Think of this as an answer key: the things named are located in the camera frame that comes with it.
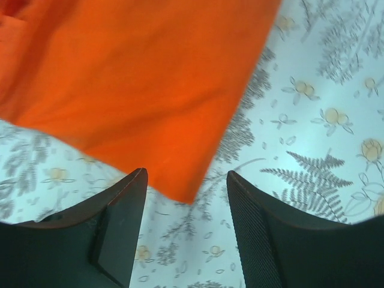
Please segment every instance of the floral pattern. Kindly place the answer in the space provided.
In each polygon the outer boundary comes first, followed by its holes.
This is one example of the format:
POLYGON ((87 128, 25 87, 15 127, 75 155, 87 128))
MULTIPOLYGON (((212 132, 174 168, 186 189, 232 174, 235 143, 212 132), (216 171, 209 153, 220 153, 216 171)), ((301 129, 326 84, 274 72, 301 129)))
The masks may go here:
MULTIPOLYGON (((229 170, 318 217, 357 223, 384 215, 383 26, 379 0, 283 1, 195 202, 148 187, 131 287, 245 287, 229 170)), ((124 177, 6 122, 0 148, 6 223, 39 221, 124 177)))

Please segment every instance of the orange cloth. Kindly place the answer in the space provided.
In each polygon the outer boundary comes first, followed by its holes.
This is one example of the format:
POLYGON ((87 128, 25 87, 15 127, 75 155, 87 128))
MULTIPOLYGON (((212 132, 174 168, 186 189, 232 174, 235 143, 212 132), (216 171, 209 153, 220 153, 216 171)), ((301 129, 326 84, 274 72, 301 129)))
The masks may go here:
POLYGON ((124 172, 145 167, 191 203, 279 3, 33 0, 0 53, 0 118, 124 172))

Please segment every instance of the floral tablecloth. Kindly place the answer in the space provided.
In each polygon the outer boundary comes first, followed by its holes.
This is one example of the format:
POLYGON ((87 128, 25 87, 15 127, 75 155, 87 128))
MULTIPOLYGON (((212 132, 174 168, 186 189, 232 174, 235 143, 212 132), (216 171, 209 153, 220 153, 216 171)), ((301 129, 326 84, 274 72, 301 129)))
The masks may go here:
MULTIPOLYGON (((285 0, 194 205, 148 188, 131 287, 245 287, 228 170, 330 220, 384 214, 383 53, 383 1, 285 0)), ((5 122, 0 147, 6 223, 42 219, 123 177, 5 122)))

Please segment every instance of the white tablecloth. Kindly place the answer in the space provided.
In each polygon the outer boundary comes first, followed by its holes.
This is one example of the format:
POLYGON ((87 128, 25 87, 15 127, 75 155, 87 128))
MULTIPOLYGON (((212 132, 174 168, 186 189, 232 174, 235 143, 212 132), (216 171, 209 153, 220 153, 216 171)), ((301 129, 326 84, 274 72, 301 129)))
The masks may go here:
MULTIPOLYGON (((195 204, 148 189, 132 288, 245 287, 228 170, 330 220, 384 214, 383 26, 384 1, 284 1, 195 204)), ((6 223, 39 220, 123 177, 49 136, 4 122, 0 147, 6 223)))

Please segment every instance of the wrinkled cloth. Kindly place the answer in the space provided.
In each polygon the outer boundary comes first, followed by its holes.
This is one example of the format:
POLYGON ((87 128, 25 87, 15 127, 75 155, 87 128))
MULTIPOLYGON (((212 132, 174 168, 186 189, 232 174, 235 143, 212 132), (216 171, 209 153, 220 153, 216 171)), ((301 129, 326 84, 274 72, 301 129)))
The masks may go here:
POLYGON ((0 118, 126 173, 145 167, 191 203, 279 3, 30 1, 2 16, 0 118))

